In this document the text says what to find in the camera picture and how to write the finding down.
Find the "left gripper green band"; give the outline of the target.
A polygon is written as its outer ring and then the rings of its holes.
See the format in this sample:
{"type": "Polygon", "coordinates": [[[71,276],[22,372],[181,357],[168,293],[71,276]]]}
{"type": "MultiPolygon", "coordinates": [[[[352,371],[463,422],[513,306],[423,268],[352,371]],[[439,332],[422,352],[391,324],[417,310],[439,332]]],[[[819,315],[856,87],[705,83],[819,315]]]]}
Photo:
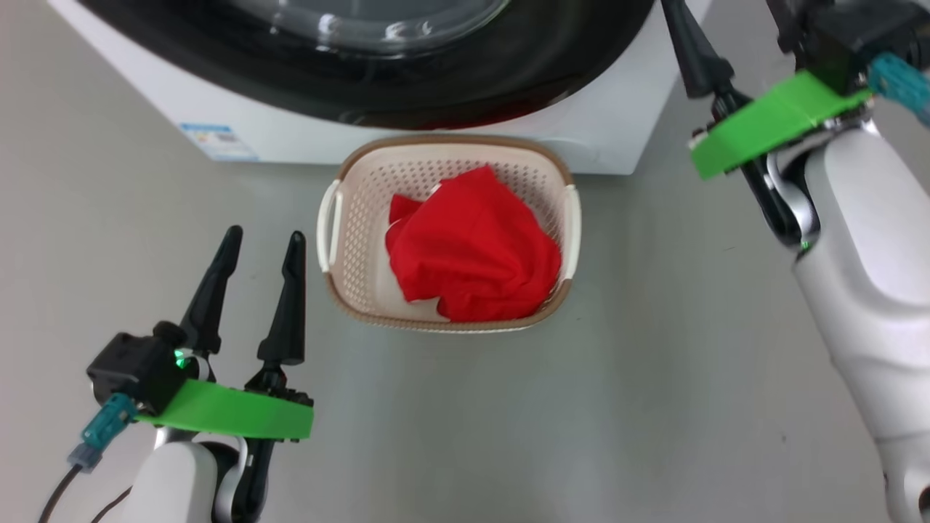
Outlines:
{"type": "MultiPolygon", "coordinates": [[[[243,229],[233,225],[207,267],[180,327],[196,355],[219,353],[219,324],[230,276],[236,271],[243,229]]],[[[292,232],[283,259],[283,287],[266,338],[258,348],[265,363],[300,365],[305,360],[307,241],[292,232]]],[[[268,440],[303,440],[311,434],[315,411],[309,405],[190,378],[189,363],[157,365],[135,372],[137,419],[184,431],[268,440]]]]}

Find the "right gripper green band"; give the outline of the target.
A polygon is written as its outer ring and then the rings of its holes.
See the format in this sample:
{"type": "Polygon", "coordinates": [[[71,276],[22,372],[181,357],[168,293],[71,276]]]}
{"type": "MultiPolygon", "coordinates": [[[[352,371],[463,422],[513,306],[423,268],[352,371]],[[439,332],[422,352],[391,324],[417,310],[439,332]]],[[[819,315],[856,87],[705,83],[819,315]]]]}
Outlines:
{"type": "MultiPolygon", "coordinates": [[[[703,99],[730,89],[733,67],[716,53],[687,3],[660,4],[687,98],[703,99]]],[[[776,23],[780,50],[800,50],[804,1],[768,0],[767,7],[776,23]]],[[[809,70],[801,70],[715,123],[700,139],[692,139],[692,163],[702,179],[731,172],[819,128],[828,119],[860,108],[870,98],[867,87],[840,95],[809,70]]]]}

